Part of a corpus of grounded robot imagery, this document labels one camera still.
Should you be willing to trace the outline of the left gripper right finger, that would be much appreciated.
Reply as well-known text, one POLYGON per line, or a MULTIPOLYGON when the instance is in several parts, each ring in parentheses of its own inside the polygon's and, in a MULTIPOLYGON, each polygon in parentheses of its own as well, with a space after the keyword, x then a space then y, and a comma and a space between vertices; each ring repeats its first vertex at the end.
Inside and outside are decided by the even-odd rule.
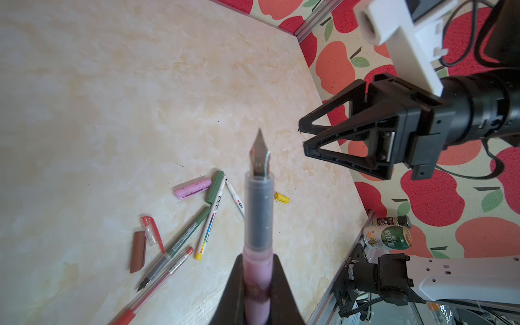
POLYGON ((269 323, 272 325, 305 325, 277 255, 274 255, 270 291, 269 323))

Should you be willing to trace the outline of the white pen brown end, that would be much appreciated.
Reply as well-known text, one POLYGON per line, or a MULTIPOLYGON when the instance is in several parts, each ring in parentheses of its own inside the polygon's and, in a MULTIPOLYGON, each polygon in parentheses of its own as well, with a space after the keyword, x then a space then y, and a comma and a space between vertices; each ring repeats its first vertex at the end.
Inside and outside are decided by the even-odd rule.
POLYGON ((233 201, 236 203, 242 216, 244 217, 245 216, 245 207, 242 203, 241 198, 238 196, 237 192, 235 191, 234 187, 231 185, 230 180, 228 178, 226 178, 226 186, 232 196, 233 201))

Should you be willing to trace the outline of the brown pen cap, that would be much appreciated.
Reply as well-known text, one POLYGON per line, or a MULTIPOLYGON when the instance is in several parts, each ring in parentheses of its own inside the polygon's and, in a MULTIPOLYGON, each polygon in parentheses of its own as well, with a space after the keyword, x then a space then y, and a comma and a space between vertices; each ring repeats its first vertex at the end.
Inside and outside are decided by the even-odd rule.
POLYGON ((146 261, 146 244, 147 239, 145 231, 135 232, 132 241, 129 265, 129 272, 131 274, 139 272, 144 267, 146 261))

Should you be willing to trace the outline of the pink fountain pen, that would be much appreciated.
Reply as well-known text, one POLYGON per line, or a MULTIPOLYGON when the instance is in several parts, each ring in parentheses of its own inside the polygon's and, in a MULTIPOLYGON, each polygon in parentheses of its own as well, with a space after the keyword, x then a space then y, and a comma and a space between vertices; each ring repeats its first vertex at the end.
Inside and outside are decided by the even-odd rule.
POLYGON ((266 324, 270 313, 273 272, 274 176, 270 151, 262 131, 250 149, 251 168, 245 176, 245 246, 242 252, 245 283, 245 320, 266 324))

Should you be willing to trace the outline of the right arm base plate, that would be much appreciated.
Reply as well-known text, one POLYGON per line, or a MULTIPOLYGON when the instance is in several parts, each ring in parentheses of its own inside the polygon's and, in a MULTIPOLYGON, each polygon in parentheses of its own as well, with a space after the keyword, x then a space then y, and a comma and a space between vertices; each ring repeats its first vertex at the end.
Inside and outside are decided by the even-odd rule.
POLYGON ((380 302, 395 306, 421 302, 412 290, 414 280, 409 276, 409 261, 409 256, 400 253, 384 254, 371 263, 364 245, 357 243, 333 284, 339 317, 356 314, 367 317, 368 310, 380 302))

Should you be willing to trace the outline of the pink pen cap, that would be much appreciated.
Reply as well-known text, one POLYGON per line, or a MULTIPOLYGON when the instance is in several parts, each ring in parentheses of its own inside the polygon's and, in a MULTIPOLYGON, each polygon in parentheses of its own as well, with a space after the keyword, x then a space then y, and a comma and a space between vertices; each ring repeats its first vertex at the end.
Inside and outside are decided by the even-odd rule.
POLYGON ((180 188, 176 188, 174 189, 173 193, 178 199, 184 200, 191 196, 194 196, 195 194, 208 190, 211 187, 211 184, 212 180, 206 177, 201 180, 189 183, 180 188))

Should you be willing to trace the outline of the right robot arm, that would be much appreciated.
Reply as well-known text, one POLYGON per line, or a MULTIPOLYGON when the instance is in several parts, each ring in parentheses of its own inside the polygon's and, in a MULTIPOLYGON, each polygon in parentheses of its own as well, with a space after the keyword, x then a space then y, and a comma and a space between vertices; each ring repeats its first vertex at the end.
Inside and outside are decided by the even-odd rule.
POLYGON ((306 156, 349 168, 362 234, 333 291, 519 315, 519 2, 342 1, 302 42, 306 156))

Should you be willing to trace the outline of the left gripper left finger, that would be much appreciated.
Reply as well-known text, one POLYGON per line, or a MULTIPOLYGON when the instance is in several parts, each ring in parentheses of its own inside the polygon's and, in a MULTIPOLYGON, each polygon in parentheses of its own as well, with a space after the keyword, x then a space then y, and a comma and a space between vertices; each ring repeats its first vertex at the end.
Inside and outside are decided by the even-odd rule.
POLYGON ((245 282, 243 258, 240 254, 233 265, 223 295, 210 325, 243 325, 245 320, 245 282))

